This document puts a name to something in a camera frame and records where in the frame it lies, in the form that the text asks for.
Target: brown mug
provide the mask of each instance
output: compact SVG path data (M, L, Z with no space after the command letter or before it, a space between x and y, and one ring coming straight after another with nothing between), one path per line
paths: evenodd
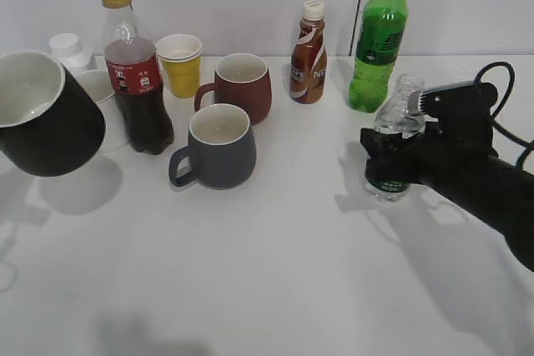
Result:
M245 110L250 122L261 123L272 103L267 63L248 53L230 54L215 67L215 82L203 85L194 97L194 111L200 109L202 97L214 91L215 103L230 103Z

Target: mug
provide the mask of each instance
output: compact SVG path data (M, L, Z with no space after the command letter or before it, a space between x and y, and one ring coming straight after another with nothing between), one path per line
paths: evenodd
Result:
M269 68L258 56L230 54L215 68L215 82L200 87L194 97L194 111L200 109L202 97L214 91L215 103L230 103L245 110L253 125L269 114L272 103Z
M83 166L100 148L103 115L46 53L0 57L0 149L21 170L52 177Z
M185 158L191 171L178 176ZM255 165L256 142L248 114L232 104L212 104L191 118L188 146L171 157L169 179L176 187L198 179L207 187L227 189L246 181Z
M106 122L106 134L98 152L110 153L122 148L128 143L128 137L108 70L89 70L78 75L76 79L93 102L97 104Z

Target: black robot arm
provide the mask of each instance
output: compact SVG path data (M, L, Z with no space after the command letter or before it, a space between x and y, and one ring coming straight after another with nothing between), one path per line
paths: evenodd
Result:
M362 129L360 140L370 155L366 174L433 188L504 235L514 255L534 271L534 176L503 162L491 148L489 108L495 100L484 99L496 99L496 89L485 85L433 92L440 105L429 114L437 121L415 137ZM453 98L463 99L461 106L447 103ZM434 99L426 101L432 108Z

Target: green bottle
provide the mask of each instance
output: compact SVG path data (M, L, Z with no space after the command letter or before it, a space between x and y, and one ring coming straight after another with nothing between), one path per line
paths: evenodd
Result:
M363 14L349 102L355 110L373 113L387 98L387 84L401 46L408 5L406 0L370 0Z

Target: paper cup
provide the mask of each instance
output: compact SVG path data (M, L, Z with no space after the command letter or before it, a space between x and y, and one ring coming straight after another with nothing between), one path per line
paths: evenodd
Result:
M115 102L115 91L106 70L89 70L76 77L103 114L106 134L99 153L110 153L122 148L129 140L126 136L123 116Z
M169 35L156 43L156 53L173 95L192 98L200 86L200 40L188 34Z

